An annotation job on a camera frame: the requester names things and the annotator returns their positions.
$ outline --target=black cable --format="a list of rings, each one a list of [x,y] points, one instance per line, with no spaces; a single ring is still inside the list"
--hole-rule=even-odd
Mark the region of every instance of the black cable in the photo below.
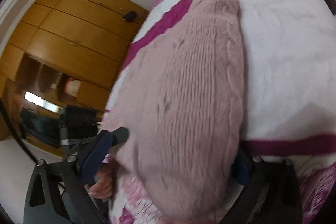
[[[37,158],[33,155],[33,153],[31,153],[29,148],[26,147],[26,145],[23,143],[23,141],[21,140],[21,138],[17,134],[13,124],[11,123],[11,120],[9,119],[9,116],[8,116],[7,111],[5,109],[5,106],[4,106],[4,104],[1,100],[1,97],[0,97],[0,112],[3,116],[3,119],[5,120],[6,125],[9,128],[9,131],[11,132],[12,136],[14,137],[14,139],[16,140],[18,145],[23,149],[24,152],[26,152],[28,157],[31,158],[31,160],[37,164]]]

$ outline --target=bed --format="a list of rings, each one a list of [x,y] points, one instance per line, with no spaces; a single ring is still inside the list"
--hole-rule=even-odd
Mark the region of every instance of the bed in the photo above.
[[[191,2],[156,0],[131,44],[106,105],[108,111],[137,52],[174,27]],[[284,157],[293,161],[300,183],[303,223],[313,223],[334,192],[336,181],[335,0],[238,2],[246,55],[241,146],[266,161]],[[112,130],[110,118],[111,114],[105,113],[103,128]],[[242,188],[229,183],[231,190],[223,206],[206,220],[219,223],[236,200]],[[119,178],[110,206],[114,224],[167,223],[131,174]]]

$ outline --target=white fabric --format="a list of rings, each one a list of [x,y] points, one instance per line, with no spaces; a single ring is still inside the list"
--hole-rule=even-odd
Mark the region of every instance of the white fabric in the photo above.
[[[163,0],[155,7],[134,42],[179,1]],[[238,1],[248,83],[241,137],[300,139],[335,131],[336,20],[324,0]]]

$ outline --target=ribbed knit fabric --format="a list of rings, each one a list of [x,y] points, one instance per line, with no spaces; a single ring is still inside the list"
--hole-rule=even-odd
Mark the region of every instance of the ribbed knit fabric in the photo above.
[[[112,109],[131,134],[118,160],[171,218],[203,216],[224,198],[243,118],[237,13],[236,0],[193,0],[137,53]]]

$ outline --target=metal screw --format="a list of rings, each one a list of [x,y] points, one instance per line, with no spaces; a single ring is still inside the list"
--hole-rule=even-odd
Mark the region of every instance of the metal screw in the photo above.
[[[252,157],[252,159],[253,159],[253,161],[256,162],[256,163],[261,163],[261,162],[263,161],[263,159],[262,159],[260,156],[258,156],[258,155],[254,155],[254,156]]]
[[[76,158],[75,155],[70,155],[70,156],[68,157],[68,162],[74,162],[76,159],[77,159],[77,158]]]
[[[44,160],[38,160],[37,161],[37,166],[42,166],[44,165],[45,161]]]
[[[285,159],[285,165],[291,166],[293,165],[293,162],[290,159]]]

